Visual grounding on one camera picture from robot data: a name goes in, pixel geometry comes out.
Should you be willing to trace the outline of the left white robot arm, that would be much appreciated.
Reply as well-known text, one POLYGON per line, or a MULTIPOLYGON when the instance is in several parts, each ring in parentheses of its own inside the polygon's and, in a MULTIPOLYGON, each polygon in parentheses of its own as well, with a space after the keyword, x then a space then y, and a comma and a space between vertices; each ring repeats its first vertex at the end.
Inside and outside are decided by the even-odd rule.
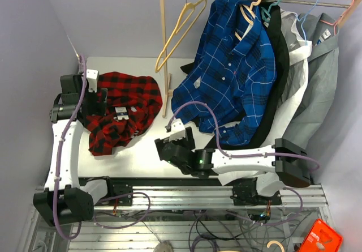
POLYGON ((33 204, 45 222, 53 227, 88 221, 94 205, 111 204, 115 190, 109 177, 95 177, 81 185, 78 176, 80 140, 87 116, 103 116, 107 89, 97 88, 99 72, 60 78, 61 93, 50 111, 53 129, 51 165, 44 190, 33 196, 33 204))

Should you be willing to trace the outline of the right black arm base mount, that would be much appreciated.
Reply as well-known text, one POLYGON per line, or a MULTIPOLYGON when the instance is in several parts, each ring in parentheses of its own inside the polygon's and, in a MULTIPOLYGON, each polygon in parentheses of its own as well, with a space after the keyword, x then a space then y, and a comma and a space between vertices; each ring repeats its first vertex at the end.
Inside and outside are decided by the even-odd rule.
POLYGON ((271 203, 272 206, 281 205, 281 195, 277 191, 272 197, 264 197, 257 192, 257 177, 240 178, 229 183, 232 186, 232 196, 235 206, 261 206, 271 203))

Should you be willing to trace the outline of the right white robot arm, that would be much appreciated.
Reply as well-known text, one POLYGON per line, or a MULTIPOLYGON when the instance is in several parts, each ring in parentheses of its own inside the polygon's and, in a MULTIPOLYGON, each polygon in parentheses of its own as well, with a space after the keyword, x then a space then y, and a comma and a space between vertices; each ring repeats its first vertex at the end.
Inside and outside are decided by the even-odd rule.
POLYGON ((311 184, 305 151, 286 139, 249 150, 197 150, 190 127, 177 127, 170 135, 155 141, 158 156, 184 175, 198 178, 217 176, 222 185, 240 178, 254 178, 250 200, 262 204, 284 187, 305 188, 311 184))

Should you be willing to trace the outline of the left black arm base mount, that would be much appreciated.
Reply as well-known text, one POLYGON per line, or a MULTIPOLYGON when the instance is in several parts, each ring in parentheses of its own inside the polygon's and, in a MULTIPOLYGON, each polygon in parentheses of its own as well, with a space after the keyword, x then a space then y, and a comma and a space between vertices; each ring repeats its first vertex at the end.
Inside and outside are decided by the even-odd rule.
POLYGON ((107 198, 111 203, 118 206, 131 206, 133 200, 133 187, 128 183, 116 178, 107 180, 107 198))

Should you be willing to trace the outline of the red black plaid shirt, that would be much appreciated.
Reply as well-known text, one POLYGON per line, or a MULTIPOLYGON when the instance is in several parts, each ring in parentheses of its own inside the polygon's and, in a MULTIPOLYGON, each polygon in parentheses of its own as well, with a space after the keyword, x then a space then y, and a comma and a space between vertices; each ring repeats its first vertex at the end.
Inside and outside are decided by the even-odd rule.
POLYGON ((111 155, 151 126, 162 108, 159 86, 151 76, 109 72, 99 76, 98 88, 107 89, 104 116, 87 116, 89 151, 94 156, 111 155))

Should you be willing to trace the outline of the yellow velvet hanger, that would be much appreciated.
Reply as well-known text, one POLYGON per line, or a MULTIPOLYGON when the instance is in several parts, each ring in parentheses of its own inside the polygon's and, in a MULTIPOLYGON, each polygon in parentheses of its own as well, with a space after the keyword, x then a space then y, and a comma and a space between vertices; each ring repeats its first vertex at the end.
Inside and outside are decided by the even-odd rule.
POLYGON ((160 0, 160 13, 161 13, 161 36, 162 36, 162 42, 163 42, 163 48, 156 60, 155 65, 155 73, 158 73, 162 67, 164 67, 167 63, 167 60, 170 58, 170 56, 173 54, 175 49, 179 46, 179 44, 182 42, 182 40, 185 38, 186 34, 189 32, 189 30, 193 27, 196 20, 200 17, 202 12, 205 10, 208 0, 198 0, 195 3, 188 2, 186 0, 184 7, 182 8, 178 20, 176 22, 176 25, 169 36, 168 39, 166 39, 166 11, 165 11, 165 0, 160 0), (181 29, 185 26, 185 24, 190 20, 191 16, 195 12, 195 9, 202 5, 202 8, 200 12, 195 16, 194 20, 191 22, 189 27, 186 29, 186 31, 183 33, 183 35, 180 37, 178 42, 174 45, 174 47, 170 50, 170 52, 167 52, 167 48, 171 42, 171 40, 181 31, 181 29))

